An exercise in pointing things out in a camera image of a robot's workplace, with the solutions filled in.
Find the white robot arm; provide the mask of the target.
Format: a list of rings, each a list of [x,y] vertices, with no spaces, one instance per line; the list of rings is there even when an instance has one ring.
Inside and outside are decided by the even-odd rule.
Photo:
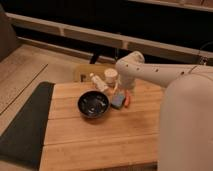
[[[165,88],[158,171],[213,171],[213,66],[147,64],[134,51],[116,62],[121,85],[136,78]]]

